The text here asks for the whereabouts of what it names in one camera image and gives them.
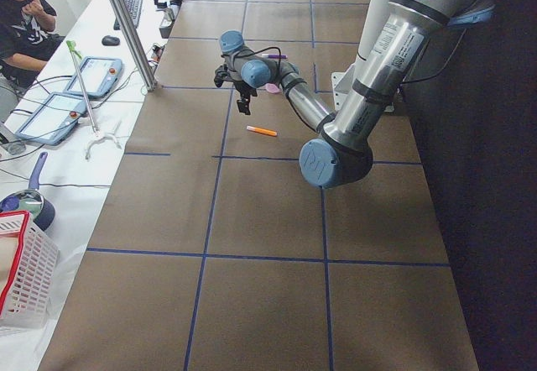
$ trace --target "blue pan handle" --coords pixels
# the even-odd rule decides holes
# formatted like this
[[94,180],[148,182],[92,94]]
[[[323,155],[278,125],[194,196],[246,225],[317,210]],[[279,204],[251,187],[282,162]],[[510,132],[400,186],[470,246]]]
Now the blue pan handle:
[[37,158],[37,163],[35,163],[34,170],[30,176],[30,182],[28,184],[29,189],[39,189],[39,175],[41,174],[41,170],[43,169],[44,162],[47,160],[48,155],[49,154],[46,151],[43,151]]

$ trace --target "pink object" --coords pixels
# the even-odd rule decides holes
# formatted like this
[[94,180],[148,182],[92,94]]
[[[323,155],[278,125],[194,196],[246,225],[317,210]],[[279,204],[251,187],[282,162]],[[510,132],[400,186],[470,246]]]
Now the pink object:
[[271,92],[273,94],[278,94],[279,93],[279,87],[276,86],[275,84],[272,84],[272,83],[265,84],[265,90],[267,90],[268,92]]

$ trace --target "white desk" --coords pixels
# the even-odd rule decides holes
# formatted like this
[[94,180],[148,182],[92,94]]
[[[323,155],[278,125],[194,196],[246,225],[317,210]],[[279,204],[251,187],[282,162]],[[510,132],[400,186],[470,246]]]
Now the white desk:
[[[108,0],[92,0],[66,39],[74,40],[76,48],[83,55],[120,58],[123,61],[124,69],[117,84],[121,85],[136,66],[123,33],[113,30],[114,17]],[[159,33],[161,20],[162,13],[155,11],[153,0],[143,0],[143,13],[138,26],[138,36],[143,48],[147,51],[150,50],[153,43],[165,43]],[[109,34],[119,37],[122,43],[114,47],[103,46],[101,39]],[[74,71],[69,50],[63,43],[41,72],[38,80],[44,81],[44,87],[48,91],[62,91],[68,79],[54,81],[45,81],[44,79],[72,75]],[[40,183],[109,186],[116,174],[123,156],[123,148],[142,107],[145,92],[143,79],[136,72],[132,75],[128,86],[113,94],[102,107],[94,111],[96,122],[102,131],[112,129],[117,121],[121,120],[116,131],[117,138],[122,145],[121,149],[118,149],[113,141],[104,140],[91,148],[91,158],[86,161],[84,148],[91,140],[93,131],[89,123],[79,124],[67,140],[60,145],[43,148],[48,151],[49,157],[41,172]],[[25,97],[29,100],[42,102],[47,95],[48,93],[41,86],[34,86]],[[22,100],[18,108],[32,112],[38,106],[35,102]],[[15,131],[26,118],[26,115],[14,113],[6,121],[6,126]],[[28,143],[24,153],[26,154],[38,146],[39,144]],[[2,159],[10,158],[3,149],[2,155]],[[36,153],[20,159],[0,161],[0,169],[28,178],[37,157]],[[0,171],[1,197],[26,189],[27,186],[26,180]],[[60,259],[56,267],[50,297],[50,318],[42,329],[0,337],[0,369],[2,371],[30,371],[38,368],[107,197],[108,188],[42,185],[40,191],[55,207],[55,219],[46,233],[60,248]]]

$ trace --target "plastic basket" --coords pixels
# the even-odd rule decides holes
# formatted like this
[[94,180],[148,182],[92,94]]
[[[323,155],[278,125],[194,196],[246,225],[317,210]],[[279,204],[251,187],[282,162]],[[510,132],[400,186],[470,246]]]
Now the plastic basket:
[[0,238],[18,239],[8,282],[0,294],[0,336],[42,327],[58,248],[28,212],[0,214]]

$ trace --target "computer mouse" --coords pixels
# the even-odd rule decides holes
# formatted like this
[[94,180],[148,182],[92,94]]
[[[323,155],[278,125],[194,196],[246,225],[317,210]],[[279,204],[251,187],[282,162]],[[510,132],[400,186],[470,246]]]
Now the computer mouse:
[[112,35],[105,35],[102,37],[101,43],[105,46],[116,46],[120,44],[120,40],[118,37],[114,37]]

